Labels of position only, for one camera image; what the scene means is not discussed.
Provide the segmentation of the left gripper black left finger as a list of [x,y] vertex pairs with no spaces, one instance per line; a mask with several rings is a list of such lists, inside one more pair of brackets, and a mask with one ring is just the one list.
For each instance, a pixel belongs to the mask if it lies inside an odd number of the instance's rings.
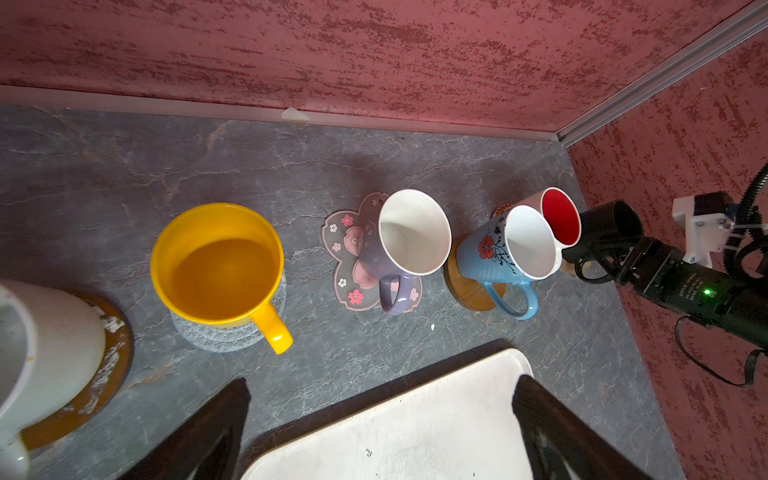
[[122,477],[232,479],[250,400],[246,380],[232,380]]

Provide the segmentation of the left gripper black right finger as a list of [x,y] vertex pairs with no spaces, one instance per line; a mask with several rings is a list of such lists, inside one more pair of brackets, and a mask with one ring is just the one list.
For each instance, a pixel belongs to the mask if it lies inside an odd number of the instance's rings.
[[649,477],[530,375],[519,377],[512,410],[535,479]]

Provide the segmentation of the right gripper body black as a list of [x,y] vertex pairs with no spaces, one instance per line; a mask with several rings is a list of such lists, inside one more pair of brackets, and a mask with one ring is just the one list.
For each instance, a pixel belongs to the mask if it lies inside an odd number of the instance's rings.
[[617,272],[641,297],[717,327],[749,343],[767,347],[767,283],[690,264],[683,252],[655,238],[642,237]]

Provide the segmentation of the grey woven round coaster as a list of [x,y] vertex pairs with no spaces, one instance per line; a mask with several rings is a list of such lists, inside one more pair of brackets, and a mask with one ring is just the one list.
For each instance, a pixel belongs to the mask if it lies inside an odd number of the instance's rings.
[[191,322],[174,312],[170,313],[170,318],[178,333],[187,342],[205,351],[235,352],[265,341],[263,333],[250,317],[224,326]]

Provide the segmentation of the dark brown glossy coaster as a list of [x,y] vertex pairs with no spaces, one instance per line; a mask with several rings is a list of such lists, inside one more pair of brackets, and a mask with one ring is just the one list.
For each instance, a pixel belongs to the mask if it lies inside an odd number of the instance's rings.
[[105,329],[103,359],[89,383],[64,407],[21,431],[28,450],[47,447],[92,420],[119,393],[134,357],[134,336],[127,317],[107,299],[67,290],[100,316]]

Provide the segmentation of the black mug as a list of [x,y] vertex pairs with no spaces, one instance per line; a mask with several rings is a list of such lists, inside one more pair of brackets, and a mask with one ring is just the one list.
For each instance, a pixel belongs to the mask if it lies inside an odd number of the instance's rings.
[[[622,262],[644,235],[641,220],[623,200],[615,200],[580,214],[580,240],[563,250],[563,260],[574,266],[577,278],[588,284],[615,279]],[[585,276],[588,262],[597,262],[605,271],[599,278]]]

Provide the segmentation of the brown cork round coaster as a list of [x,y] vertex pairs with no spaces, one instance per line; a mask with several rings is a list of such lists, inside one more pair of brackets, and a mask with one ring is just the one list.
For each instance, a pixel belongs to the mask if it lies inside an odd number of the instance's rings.
[[454,299],[464,308],[476,312],[493,310],[496,304],[483,286],[475,280],[463,277],[459,272],[457,248],[466,237],[467,234],[464,234],[453,239],[451,252],[443,265],[446,285]]

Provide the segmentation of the white speckled mug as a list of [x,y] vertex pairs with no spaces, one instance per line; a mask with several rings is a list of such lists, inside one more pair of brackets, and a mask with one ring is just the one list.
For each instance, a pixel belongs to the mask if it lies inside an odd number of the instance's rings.
[[58,289],[1,282],[1,477],[24,479],[20,433],[64,407],[91,381],[105,329],[85,301]]

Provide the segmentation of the yellow mug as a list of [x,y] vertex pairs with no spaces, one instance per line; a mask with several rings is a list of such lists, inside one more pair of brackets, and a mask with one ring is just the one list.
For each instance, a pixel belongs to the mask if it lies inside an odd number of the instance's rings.
[[184,320],[216,328],[254,325],[277,355],[293,338],[272,299],[285,267],[275,228],[244,206],[192,208],[160,233],[151,254],[155,292]]

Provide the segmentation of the red inside white mug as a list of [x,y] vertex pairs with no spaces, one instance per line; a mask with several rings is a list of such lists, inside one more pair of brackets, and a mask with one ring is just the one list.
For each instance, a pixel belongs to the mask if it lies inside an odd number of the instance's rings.
[[548,222],[562,249],[571,248],[580,241],[581,217],[575,203],[563,190],[548,187],[515,203],[515,206],[518,205],[527,205],[537,210]]

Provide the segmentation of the light blue mug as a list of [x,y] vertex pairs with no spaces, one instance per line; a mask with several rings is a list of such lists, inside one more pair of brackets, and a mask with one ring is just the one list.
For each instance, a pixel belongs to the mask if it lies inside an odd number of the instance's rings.
[[[478,282],[497,307],[525,321],[539,309],[532,283],[560,267],[562,252],[544,216],[531,206],[518,205],[469,234],[458,245],[456,259],[462,277]],[[496,284],[520,289],[527,306],[513,309],[496,292]]]

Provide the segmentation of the pink flower coaster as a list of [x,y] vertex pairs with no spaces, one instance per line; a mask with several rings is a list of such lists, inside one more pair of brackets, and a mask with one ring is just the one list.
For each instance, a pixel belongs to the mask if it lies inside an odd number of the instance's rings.
[[380,305],[378,281],[359,263],[360,247],[365,240],[365,227],[376,223],[388,195],[367,195],[356,210],[340,210],[328,216],[321,229],[327,252],[338,262],[334,273],[334,293],[348,310],[364,312]]

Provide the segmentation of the lavender handle mug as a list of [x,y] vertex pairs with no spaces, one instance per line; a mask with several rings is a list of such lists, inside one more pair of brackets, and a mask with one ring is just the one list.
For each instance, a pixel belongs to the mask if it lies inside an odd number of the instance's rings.
[[442,207],[420,190],[404,189],[389,195],[366,224],[358,259],[378,282],[383,311],[400,315],[411,301],[414,282],[438,271],[451,248],[451,227]]

